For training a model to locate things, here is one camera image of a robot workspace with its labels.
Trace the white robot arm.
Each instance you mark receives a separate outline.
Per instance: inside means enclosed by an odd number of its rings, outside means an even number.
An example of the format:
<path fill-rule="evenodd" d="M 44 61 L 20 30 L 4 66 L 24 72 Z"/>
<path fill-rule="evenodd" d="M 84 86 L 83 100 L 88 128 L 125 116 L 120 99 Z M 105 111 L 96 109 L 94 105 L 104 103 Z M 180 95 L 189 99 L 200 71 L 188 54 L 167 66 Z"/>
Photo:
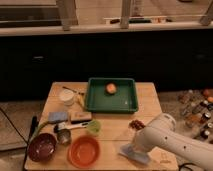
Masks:
<path fill-rule="evenodd" d="M 161 113 L 133 138 L 133 147 L 143 153 L 159 147 L 179 155 L 206 171 L 213 171 L 213 145 L 175 133 L 176 121 Z"/>

